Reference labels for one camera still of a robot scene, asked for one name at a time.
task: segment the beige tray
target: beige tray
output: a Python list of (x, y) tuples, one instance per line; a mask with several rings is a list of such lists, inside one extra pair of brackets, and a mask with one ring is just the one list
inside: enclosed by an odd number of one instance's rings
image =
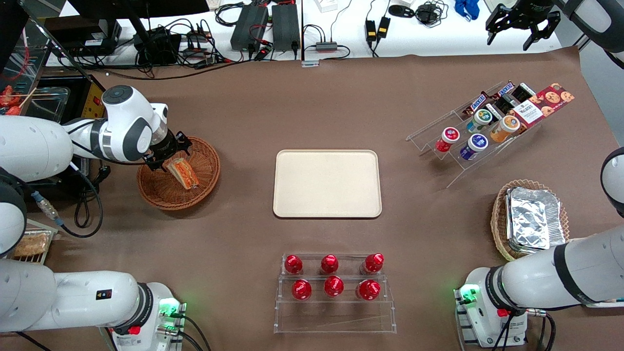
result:
[(282, 150), (275, 162), (279, 217), (377, 217), (381, 188), (370, 150)]

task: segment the plug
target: plug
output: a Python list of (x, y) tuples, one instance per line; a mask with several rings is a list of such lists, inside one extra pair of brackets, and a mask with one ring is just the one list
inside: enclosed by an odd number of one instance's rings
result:
[(295, 59), (297, 59), (297, 50), (299, 49), (299, 42), (296, 40), (293, 40), (293, 42), (290, 44), (290, 48), (293, 50), (293, 54), (295, 54)]
[(377, 32), (375, 31), (375, 21), (367, 19), (364, 22), (364, 31), (366, 32), (366, 42), (368, 46), (377, 40)]
[(249, 61), (251, 61), (251, 57), (252, 57), (254, 52), (256, 52), (256, 46), (252, 42), (250, 42), (247, 45), (247, 53), (249, 55)]
[(379, 29), (377, 30), (377, 40), (385, 39), (390, 27), (390, 17), (382, 17), (379, 21)]

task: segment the cookie package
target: cookie package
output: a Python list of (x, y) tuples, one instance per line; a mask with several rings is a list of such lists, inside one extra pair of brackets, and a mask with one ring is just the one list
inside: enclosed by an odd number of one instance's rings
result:
[(510, 114), (520, 119), (520, 133), (523, 133), (542, 119), (559, 111), (572, 100), (574, 100), (572, 93), (565, 90), (559, 83), (553, 83), (511, 109), (513, 112), (510, 111)]

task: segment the brown paper tablecloth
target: brown paper tablecloth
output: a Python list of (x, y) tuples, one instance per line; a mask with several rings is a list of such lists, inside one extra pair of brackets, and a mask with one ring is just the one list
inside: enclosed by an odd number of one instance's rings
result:
[[(185, 73), (158, 69), (159, 76)], [(306, 69), (298, 62), (254, 62), (160, 82), (97, 77), (105, 87), (130, 84), (151, 102), (167, 103), (174, 132), (216, 148), (221, 178), (194, 208), (161, 212), (140, 198), (136, 168), (113, 166), (102, 184), (101, 232), (54, 242), (48, 265), (56, 272), (119, 270), (166, 284), (188, 302), (188, 315), (214, 351), (458, 350), (452, 289), (472, 269), (504, 263), (489, 220), (495, 194), (513, 179), (553, 189), (568, 212), (572, 237), (622, 222), (599, 180), (601, 164), (617, 144), (581, 75), (575, 48), (323, 61)], [(419, 157), (405, 137), (508, 79), (538, 90), (558, 82), (576, 99), (522, 147), (445, 189), (457, 168)], [(275, 217), (275, 156), (282, 149), (374, 150), (382, 214), (370, 220)], [(73, 209), (64, 214), (70, 219)], [(285, 252), (382, 252), (398, 333), (274, 335), (276, 277)], [(621, 350), (619, 314), (581, 307), (554, 312), (555, 350)], [(531, 320), (530, 345), (516, 349), (533, 350), (539, 327)], [(52, 350), (106, 350), (95, 328), (30, 334)], [(35, 350), (17, 337), (0, 338), (0, 349)]]

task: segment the red bottle cap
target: red bottle cap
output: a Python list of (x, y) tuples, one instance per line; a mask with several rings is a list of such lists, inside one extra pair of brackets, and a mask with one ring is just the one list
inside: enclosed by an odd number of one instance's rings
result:
[(299, 274), (303, 270), (303, 262), (295, 255), (289, 255), (284, 262), (284, 268), (290, 274)]
[(297, 300), (308, 300), (312, 296), (312, 285), (307, 280), (299, 279), (293, 284), (293, 297)]
[(344, 290), (343, 280), (335, 275), (332, 275), (331, 277), (325, 279), (324, 289), (327, 296), (336, 297)]
[(321, 260), (321, 273), (332, 274), (338, 270), (338, 259), (334, 255), (327, 255)]
[(370, 273), (377, 273), (384, 265), (384, 256), (382, 254), (368, 255), (364, 261), (364, 267)]
[(372, 301), (379, 296), (381, 285), (374, 280), (368, 279), (360, 283), (358, 287), (358, 297)]

